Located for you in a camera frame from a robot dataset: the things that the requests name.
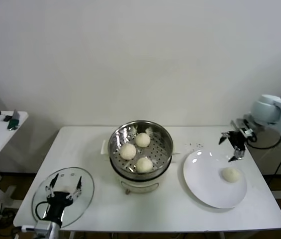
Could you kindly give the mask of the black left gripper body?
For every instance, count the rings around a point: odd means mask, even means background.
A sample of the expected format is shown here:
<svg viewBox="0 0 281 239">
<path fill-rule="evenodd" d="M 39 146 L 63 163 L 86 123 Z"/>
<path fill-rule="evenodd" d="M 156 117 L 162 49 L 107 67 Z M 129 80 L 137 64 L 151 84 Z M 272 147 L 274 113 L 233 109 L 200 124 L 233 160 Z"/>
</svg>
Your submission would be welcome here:
<svg viewBox="0 0 281 239">
<path fill-rule="evenodd" d="M 44 221 L 62 222 L 62 214 L 64 209 L 72 204 L 70 193 L 68 192 L 55 192 L 54 197 L 47 198 L 49 210 L 46 216 L 42 219 Z"/>
</svg>

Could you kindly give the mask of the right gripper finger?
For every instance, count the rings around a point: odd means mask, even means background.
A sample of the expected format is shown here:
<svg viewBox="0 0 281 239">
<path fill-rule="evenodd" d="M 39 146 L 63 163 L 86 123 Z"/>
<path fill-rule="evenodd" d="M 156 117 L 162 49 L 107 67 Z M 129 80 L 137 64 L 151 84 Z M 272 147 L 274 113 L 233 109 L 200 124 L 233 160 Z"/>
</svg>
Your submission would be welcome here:
<svg viewBox="0 0 281 239">
<path fill-rule="evenodd" d="M 243 159 L 245 154 L 244 149 L 234 148 L 233 156 L 228 160 L 228 162 L 233 162 Z"/>
<path fill-rule="evenodd" d="M 230 132 L 222 132 L 221 133 L 221 137 L 220 137 L 220 140 L 219 140 L 219 145 L 222 144 L 226 139 L 228 139 L 230 137 Z"/>
</svg>

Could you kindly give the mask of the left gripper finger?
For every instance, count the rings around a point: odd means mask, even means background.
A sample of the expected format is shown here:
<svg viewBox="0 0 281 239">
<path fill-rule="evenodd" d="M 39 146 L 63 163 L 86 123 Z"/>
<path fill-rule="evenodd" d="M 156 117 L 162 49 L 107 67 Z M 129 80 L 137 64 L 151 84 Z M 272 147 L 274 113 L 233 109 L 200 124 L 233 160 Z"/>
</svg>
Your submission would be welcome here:
<svg viewBox="0 0 281 239">
<path fill-rule="evenodd" d="M 77 199 L 82 193 L 82 177 L 79 178 L 76 189 L 74 192 L 67 196 L 67 199 Z"/>
<path fill-rule="evenodd" d="M 54 186 L 56 184 L 58 176 L 59 176 L 59 174 L 57 173 L 56 176 L 51 180 L 50 184 L 45 187 L 46 198 L 54 197 Z"/>
</svg>

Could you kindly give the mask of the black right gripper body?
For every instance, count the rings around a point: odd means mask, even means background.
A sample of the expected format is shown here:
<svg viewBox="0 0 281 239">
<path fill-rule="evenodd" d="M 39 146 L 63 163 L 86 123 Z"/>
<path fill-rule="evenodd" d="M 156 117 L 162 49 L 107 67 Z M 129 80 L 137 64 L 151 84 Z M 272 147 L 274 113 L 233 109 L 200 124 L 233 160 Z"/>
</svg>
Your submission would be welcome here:
<svg viewBox="0 0 281 239">
<path fill-rule="evenodd" d="M 229 131 L 229 141 L 234 149 L 245 149 L 247 139 L 240 131 Z"/>
</svg>

